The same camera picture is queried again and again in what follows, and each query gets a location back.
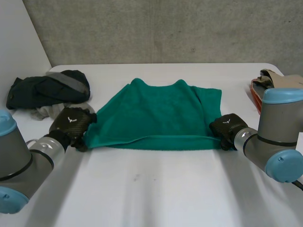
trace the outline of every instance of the table surface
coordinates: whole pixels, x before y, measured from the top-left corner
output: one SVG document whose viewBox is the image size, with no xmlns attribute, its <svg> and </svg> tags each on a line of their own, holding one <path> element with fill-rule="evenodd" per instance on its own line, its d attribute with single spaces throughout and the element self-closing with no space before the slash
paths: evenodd
<svg viewBox="0 0 303 227">
<path fill-rule="evenodd" d="M 51 71 L 85 73 L 96 111 L 134 78 L 153 86 L 184 79 L 219 88 L 222 114 L 236 113 L 256 129 L 249 84 L 261 69 L 282 74 L 266 63 L 62 65 Z M 14 118 L 25 140 L 40 138 L 52 123 L 34 121 L 27 111 Z M 301 227 L 302 209 L 302 191 L 267 177 L 239 151 L 69 148 L 21 212 L 0 215 L 0 226 Z"/>
</svg>

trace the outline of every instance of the beige fabric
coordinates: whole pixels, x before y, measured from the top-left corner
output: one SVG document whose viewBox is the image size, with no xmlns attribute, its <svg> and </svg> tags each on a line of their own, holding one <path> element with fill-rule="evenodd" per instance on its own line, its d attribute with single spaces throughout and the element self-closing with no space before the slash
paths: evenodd
<svg viewBox="0 0 303 227">
<path fill-rule="evenodd" d="M 290 75 L 282 77 L 271 70 L 266 70 L 275 88 L 300 88 L 303 89 L 303 77 L 299 75 Z"/>
</svg>

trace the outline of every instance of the teal cloth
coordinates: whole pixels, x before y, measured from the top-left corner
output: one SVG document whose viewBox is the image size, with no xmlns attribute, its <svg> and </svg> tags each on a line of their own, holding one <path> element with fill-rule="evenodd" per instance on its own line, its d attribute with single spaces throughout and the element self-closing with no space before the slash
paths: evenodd
<svg viewBox="0 0 303 227">
<path fill-rule="evenodd" d="M 98 122 L 90 125 L 84 140 L 89 148 L 219 148 L 209 124 L 221 116 L 221 94 L 183 80 L 154 87 L 134 79 L 97 112 Z"/>
</svg>

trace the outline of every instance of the gray robot arm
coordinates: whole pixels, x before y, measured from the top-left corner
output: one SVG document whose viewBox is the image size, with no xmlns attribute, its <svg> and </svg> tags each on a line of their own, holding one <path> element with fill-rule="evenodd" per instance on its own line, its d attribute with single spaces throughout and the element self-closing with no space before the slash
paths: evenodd
<svg viewBox="0 0 303 227">
<path fill-rule="evenodd" d="M 296 150 L 299 132 L 303 131 L 302 113 L 303 90 L 268 89 L 262 100 L 258 131 L 249 127 L 235 131 L 231 120 L 225 137 L 269 177 L 302 189 L 297 179 L 303 175 L 303 156 Z"/>
<path fill-rule="evenodd" d="M 94 118 L 79 108 L 66 108 L 49 134 L 28 149 L 10 113 L 0 111 L 0 213 L 17 213 L 29 202 L 67 147 L 79 145 Z"/>
</svg>

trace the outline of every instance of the light blue cap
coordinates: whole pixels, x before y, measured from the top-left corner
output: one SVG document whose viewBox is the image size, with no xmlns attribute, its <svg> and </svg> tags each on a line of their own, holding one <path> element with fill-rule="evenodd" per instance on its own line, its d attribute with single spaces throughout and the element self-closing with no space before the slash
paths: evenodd
<svg viewBox="0 0 303 227">
<path fill-rule="evenodd" d="M 265 173 L 278 182 L 294 182 L 303 175 L 303 156 L 294 149 L 281 150 L 267 161 Z"/>
<path fill-rule="evenodd" d="M 24 194 L 7 187 L 0 186 L 0 213 L 18 213 L 29 199 Z"/>
<path fill-rule="evenodd" d="M 0 136 L 5 136 L 14 131 L 17 123 L 11 114 L 6 110 L 0 110 Z"/>
<path fill-rule="evenodd" d="M 283 104 L 303 100 L 303 89 L 298 88 L 270 88 L 264 92 L 263 103 Z"/>
</svg>

